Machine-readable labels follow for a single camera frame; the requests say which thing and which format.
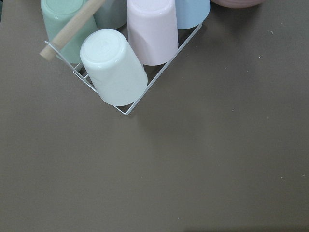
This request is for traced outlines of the white plastic cup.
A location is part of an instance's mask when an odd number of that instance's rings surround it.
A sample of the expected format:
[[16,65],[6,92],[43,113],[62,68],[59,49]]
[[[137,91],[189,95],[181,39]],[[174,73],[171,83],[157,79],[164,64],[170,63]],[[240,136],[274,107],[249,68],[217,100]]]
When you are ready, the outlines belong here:
[[148,77],[124,35],[101,29],[89,35],[80,50],[81,61],[101,99],[125,106],[145,92]]

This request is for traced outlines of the pink plastic cup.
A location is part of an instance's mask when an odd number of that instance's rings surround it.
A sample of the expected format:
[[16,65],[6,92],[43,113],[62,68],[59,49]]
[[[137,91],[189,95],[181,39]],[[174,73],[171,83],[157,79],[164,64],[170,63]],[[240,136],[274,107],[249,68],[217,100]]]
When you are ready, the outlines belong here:
[[170,61],[178,50],[176,6],[173,0],[129,0],[128,42],[143,65]]

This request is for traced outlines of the blue plastic cup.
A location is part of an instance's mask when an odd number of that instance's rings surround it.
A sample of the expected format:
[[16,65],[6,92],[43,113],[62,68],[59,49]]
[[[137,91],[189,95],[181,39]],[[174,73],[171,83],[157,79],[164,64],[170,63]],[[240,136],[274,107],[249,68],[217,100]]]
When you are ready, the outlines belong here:
[[175,0],[177,28],[190,29],[202,23],[208,16],[210,0]]

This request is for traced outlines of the grey plastic cup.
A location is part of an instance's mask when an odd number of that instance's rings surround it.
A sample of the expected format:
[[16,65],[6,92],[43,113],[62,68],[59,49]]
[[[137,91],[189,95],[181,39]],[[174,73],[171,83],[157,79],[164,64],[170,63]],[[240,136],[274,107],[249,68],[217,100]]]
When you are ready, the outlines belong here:
[[127,0],[106,0],[94,14],[99,29],[118,29],[127,22]]

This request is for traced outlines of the pink ice bowl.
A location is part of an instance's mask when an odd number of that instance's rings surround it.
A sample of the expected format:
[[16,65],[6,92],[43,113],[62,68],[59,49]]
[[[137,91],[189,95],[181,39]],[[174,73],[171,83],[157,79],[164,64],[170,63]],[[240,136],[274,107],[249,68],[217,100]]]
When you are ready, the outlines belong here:
[[243,9],[264,3],[266,0],[211,0],[211,2],[232,9]]

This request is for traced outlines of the green plastic cup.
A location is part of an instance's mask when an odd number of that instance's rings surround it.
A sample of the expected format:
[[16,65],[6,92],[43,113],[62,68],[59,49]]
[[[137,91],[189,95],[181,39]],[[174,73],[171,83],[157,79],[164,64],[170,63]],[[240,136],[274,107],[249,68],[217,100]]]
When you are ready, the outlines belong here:
[[81,63],[80,50],[85,39],[95,31],[97,25],[93,16],[89,17],[83,25],[74,22],[66,28],[66,33],[70,35],[70,40],[65,46],[60,47],[59,41],[54,41],[59,32],[64,29],[69,22],[85,6],[85,0],[42,0],[41,10],[45,24],[48,40],[58,49],[61,56],[68,63]]

